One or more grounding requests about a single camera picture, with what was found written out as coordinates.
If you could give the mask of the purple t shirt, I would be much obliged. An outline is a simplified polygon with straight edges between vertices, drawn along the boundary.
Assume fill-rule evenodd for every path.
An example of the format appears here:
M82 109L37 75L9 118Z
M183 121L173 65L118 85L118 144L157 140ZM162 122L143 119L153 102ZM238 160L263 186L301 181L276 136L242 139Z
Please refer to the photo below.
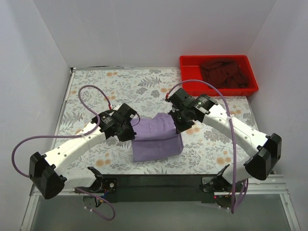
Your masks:
M158 113L153 118L133 119L135 139L131 141L133 162L147 162L181 154L183 141L172 117Z

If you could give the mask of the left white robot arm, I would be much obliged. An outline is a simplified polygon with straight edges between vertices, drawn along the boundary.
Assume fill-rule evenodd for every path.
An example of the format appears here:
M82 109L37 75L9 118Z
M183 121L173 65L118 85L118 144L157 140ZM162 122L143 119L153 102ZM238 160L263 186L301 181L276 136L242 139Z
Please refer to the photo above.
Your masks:
M53 150L34 153L29 162L29 178L45 199L57 196L63 189L86 188L89 192L99 191L103 176L94 167L69 171L68 167L92 147L116 136L120 141L135 138L131 121L137 112L127 104L95 116L76 138L72 138Z

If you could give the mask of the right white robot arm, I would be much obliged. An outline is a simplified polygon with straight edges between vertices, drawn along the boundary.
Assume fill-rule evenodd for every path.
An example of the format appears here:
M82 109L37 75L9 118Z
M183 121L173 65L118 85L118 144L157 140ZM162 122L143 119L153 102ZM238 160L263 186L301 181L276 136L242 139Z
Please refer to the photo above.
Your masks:
M216 100L201 95L190 96L180 89L166 101L172 104L169 115L176 131L182 133L195 121L208 125L236 142L247 154L246 160L227 164L204 188L212 192L231 191L233 185L249 178L266 180L281 158L282 139L276 133L267 135L227 114Z

